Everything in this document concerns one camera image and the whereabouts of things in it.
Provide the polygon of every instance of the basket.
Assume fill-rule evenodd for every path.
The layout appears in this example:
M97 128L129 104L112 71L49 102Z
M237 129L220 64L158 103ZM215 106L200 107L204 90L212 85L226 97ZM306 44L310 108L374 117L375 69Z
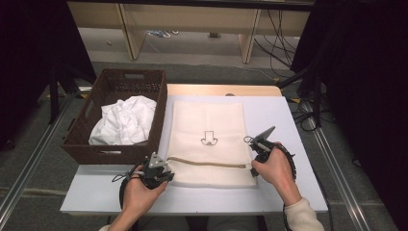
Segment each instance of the basket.
M90 133L102 118L101 107L136 95L157 102L148 140L134 145L90 145ZM80 165L134 165L158 151L166 101L163 70L104 69L69 129L62 148Z

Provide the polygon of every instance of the white towel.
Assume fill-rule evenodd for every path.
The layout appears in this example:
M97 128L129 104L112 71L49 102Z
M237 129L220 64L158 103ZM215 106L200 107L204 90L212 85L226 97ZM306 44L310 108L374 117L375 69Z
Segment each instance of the white towel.
M93 127L89 144L131 145L147 141L156 102L142 95L117 100L102 107L102 118Z
M173 181L216 188L256 185L245 136L241 103L174 102L167 152Z

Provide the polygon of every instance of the arrow symbol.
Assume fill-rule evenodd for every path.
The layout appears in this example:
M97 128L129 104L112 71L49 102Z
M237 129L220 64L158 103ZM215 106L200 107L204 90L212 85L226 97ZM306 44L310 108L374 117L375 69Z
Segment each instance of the arrow symbol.
M214 131L205 131L204 132L204 139L201 139L201 142L207 146L216 145L218 139L214 138Z

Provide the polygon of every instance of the hand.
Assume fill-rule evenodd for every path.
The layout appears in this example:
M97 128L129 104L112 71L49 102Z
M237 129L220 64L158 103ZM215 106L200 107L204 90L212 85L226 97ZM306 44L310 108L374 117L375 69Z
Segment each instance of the hand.
M162 183L158 188L149 190L144 186L138 176L133 176L126 185L123 196L123 209L115 221L109 227L113 230L128 230L132 225L153 206L159 195L166 189L167 182Z
M255 160L251 164L267 182L275 187L285 206L293 205L302 198L293 180L289 161L279 148L272 149L264 164Z

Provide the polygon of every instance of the table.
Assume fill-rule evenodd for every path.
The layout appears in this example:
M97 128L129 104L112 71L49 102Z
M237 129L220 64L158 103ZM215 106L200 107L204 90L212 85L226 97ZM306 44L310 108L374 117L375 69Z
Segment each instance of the table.
M271 125L276 129L269 137L281 141L295 155L297 185L317 212L327 207L310 166L291 112L280 89L271 86L199 86L168 85L165 125L158 154L166 157L172 103L174 100L206 102L242 102L248 134L256 136ZM79 166L61 208L71 215L114 215L120 212L118 189L112 183L119 173L132 166ZM282 200L274 187L258 178L250 189L183 188L169 183L166 191L147 213L151 216L264 215L282 212Z

